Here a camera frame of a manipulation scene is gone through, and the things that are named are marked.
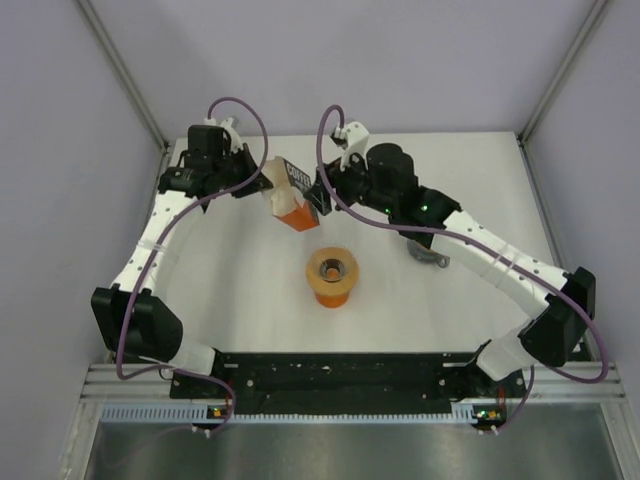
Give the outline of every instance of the gray wall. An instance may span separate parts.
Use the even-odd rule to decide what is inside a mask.
[[[73,2],[3,2],[0,58],[0,477],[54,478],[159,153]]]
[[[519,130],[591,3],[94,0],[170,138],[221,95],[274,134],[334,102],[374,132]]]
[[[597,322],[640,413],[640,2],[617,0],[531,150],[572,266],[598,278]]]

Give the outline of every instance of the orange container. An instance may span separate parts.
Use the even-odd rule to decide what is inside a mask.
[[[359,274],[356,259],[344,248],[321,248],[307,262],[307,282],[320,305],[327,308],[345,304]]]

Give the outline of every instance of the gray floor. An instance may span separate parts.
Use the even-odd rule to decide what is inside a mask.
[[[115,461],[160,425],[102,425]],[[530,406],[499,437],[457,426],[231,426],[168,434],[121,468],[94,448],[88,479],[458,480],[622,478],[595,406]]]

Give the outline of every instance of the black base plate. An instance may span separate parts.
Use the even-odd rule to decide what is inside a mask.
[[[234,389],[237,414],[408,415],[449,413],[440,385],[445,364],[465,364],[466,353],[219,353],[217,376]],[[513,373],[474,397],[520,398]],[[213,383],[176,374],[171,398],[226,398]]]

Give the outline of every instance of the white partition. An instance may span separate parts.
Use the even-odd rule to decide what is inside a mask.
[[[588,0],[93,1],[167,138],[237,95],[272,134],[521,129]],[[255,130],[244,133],[257,133]]]
[[[160,156],[72,2],[4,2],[0,58],[0,477],[54,478]]]
[[[564,253],[598,280],[596,320],[640,412],[640,3],[614,2],[531,142]]]

